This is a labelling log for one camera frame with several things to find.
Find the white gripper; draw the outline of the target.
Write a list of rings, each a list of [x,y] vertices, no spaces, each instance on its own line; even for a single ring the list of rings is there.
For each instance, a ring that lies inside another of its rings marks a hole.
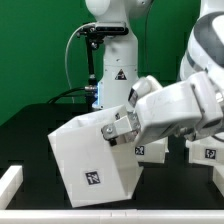
[[[137,101],[135,113],[137,116],[123,116],[101,129],[112,147],[134,140],[137,146],[146,145],[174,134],[179,128],[193,128],[202,118],[193,89],[187,82],[147,94]]]

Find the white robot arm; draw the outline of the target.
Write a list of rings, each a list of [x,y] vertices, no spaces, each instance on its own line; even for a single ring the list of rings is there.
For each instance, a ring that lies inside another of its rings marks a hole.
[[[95,107],[128,114],[101,127],[111,145],[223,129],[224,0],[85,0],[105,42]]]

